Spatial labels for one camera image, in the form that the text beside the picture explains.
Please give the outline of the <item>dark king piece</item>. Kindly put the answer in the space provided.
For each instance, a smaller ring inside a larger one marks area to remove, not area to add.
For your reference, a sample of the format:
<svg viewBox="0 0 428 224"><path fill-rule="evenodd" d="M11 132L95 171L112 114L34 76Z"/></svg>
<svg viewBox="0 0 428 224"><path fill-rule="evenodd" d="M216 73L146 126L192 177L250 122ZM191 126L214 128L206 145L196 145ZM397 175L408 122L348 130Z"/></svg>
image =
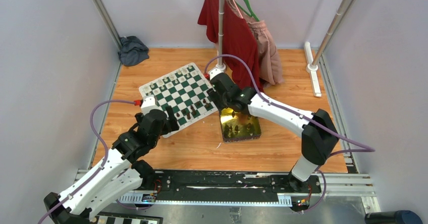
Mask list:
<svg viewBox="0 0 428 224"><path fill-rule="evenodd" d="M192 108L192 109L191 109L191 114L195 117L195 116L196 116L196 114L197 114L196 109Z"/></svg>

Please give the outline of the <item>yellow metal tin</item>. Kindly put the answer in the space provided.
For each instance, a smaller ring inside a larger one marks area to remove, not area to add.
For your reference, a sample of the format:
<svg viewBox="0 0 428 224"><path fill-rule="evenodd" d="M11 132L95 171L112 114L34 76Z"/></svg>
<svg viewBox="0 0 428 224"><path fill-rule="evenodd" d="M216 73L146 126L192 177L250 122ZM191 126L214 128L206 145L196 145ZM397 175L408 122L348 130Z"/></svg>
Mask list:
<svg viewBox="0 0 428 224"><path fill-rule="evenodd" d="M250 141L261 137L261 127L257 117L225 108L220 112L220 122L225 143Z"/></svg>

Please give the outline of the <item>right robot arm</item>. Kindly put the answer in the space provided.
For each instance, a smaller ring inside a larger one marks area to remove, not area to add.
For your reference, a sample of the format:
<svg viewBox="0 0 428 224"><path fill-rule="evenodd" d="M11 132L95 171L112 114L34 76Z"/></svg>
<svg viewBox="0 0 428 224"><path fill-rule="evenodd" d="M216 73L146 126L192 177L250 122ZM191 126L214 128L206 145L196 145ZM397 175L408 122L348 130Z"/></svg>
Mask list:
<svg viewBox="0 0 428 224"><path fill-rule="evenodd" d="M208 95L219 110L230 108L237 113L269 120L301 138L301 156L291 169L288 185L297 193L307 188L310 175L325 164L339 141L330 115L322 109L311 112L291 107L253 87L240 89L219 70L212 70L206 77L212 85Z"/></svg>

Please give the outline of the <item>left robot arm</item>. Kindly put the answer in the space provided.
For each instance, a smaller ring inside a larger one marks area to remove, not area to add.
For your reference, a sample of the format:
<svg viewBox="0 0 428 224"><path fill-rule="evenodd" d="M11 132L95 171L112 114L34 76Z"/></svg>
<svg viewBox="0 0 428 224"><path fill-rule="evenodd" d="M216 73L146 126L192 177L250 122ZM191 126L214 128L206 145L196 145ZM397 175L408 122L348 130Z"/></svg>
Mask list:
<svg viewBox="0 0 428 224"><path fill-rule="evenodd" d="M136 114L136 121L81 179L44 198L47 213L40 223L47 217L54 223L90 223L127 192L154 186L154 170L141 157L156 147L160 136L178 130L178 122L170 106Z"/></svg>

